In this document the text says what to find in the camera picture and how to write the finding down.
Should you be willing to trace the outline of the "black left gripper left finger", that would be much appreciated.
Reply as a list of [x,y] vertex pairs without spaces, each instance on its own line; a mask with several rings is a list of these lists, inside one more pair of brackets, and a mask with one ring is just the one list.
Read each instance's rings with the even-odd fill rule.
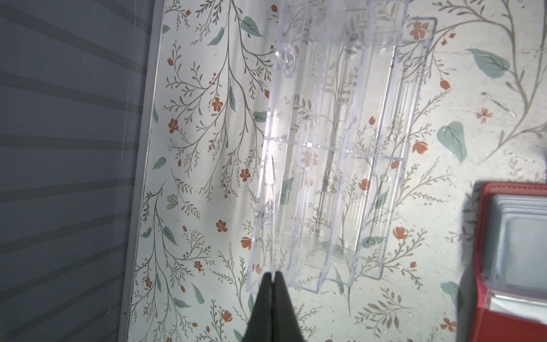
[[272,342],[274,340],[272,323],[273,293],[272,274],[267,272],[262,278],[243,342]]

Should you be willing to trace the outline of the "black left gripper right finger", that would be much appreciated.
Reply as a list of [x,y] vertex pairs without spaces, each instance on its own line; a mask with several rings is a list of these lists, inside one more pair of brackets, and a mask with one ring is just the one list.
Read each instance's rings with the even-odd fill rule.
[[304,342],[281,272],[275,273],[272,285],[272,341]]

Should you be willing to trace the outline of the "red leather card holder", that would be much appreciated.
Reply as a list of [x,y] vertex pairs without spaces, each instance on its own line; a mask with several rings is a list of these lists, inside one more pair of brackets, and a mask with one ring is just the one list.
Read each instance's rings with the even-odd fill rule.
[[470,341],[545,341],[546,185],[489,182],[477,219]]

